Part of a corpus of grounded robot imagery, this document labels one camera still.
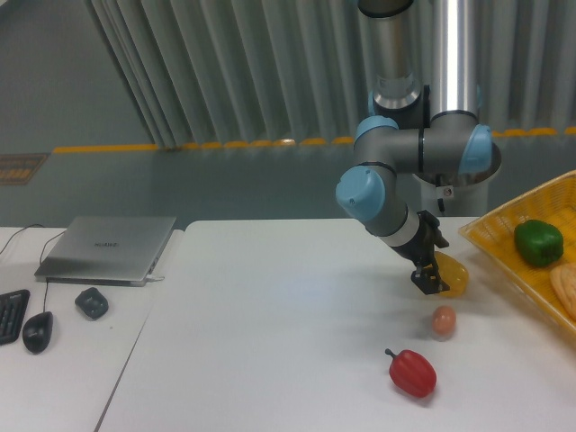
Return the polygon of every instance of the laptop lid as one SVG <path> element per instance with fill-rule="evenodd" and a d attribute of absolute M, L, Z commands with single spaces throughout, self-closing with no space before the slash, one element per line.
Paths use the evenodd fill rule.
<path fill-rule="evenodd" d="M 48 282 L 142 286 L 175 221 L 174 217 L 79 216 L 34 275 Z"/>

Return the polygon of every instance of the keyboard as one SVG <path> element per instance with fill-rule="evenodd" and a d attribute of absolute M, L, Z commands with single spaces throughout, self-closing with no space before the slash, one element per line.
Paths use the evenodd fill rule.
<path fill-rule="evenodd" d="M 0 295 L 0 345 L 10 344 L 20 336 L 29 298 L 28 290 Z"/>

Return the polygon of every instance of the computer mouse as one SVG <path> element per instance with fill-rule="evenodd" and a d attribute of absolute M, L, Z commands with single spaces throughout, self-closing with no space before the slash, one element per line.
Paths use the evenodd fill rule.
<path fill-rule="evenodd" d="M 52 312 L 43 312 L 34 315 L 26 321 L 22 330 L 22 341 L 28 351 L 39 354 L 46 349 L 52 336 Z"/>

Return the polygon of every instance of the yellow plastic basket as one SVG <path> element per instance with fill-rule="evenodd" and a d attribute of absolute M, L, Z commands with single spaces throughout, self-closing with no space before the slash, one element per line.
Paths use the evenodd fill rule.
<path fill-rule="evenodd" d="M 514 228 L 529 219 L 553 224 L 564 237 L 564 255 L 545 268 L 526 263 L 514 244 Z M 550 270 L 576 262 L 576 171 L 561 175 L 461 227 L 465 239 L 488 254 L 512 282 L 553 321 L 576 336 L 576 320 L 558 300 Z"/>

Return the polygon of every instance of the red bell pepper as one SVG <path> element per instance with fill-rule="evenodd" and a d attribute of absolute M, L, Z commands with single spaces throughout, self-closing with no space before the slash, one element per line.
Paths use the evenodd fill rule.
<path fill-rule="evenodd" d="M 392 356 L 390 377 L 407 394 L 416 398 L 428 396 L 436 386 L 436 371 L 422 355 L 405 349 L 395 355 L 390 349 L 384 351 Z"/>

